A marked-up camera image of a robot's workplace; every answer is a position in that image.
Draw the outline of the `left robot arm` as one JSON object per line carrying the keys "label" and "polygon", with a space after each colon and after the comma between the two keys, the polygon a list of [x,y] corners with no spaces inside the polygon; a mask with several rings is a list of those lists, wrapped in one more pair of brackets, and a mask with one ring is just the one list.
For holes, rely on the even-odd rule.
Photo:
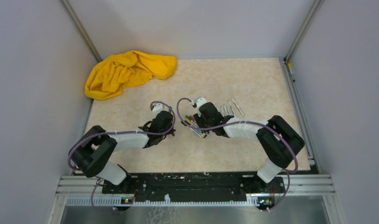
{"label": "left robot arm", "polygon": [[121,134],[108,133],[101,126],[93,126],[70,150],[69,163],[73,163],[86,177],[98,177],[113,184],[120,193],[132,186],[130,174],[110,161],[115,151],[149,148],[158,145],[167,135],[174,135],[175,115],[162,110],[145,125]]}

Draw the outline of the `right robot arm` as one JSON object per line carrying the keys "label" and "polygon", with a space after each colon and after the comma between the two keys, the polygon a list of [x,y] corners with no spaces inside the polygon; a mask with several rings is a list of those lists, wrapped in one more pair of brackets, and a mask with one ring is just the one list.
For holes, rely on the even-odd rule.
{"label": "right robot arm", "polygon": [[198,98],[191,103],[197,109],[194,118],[200,128],[213,131],[217,136],[243,138],[258,141],[264,149],[267,159],[257,171],[255,188],[267,192],[273,185],[273,179],[291,162],[298,169],[298,153],[304,148],[303,138],[281,116],[274,115],[265,124],[223,116],[212,102]]}

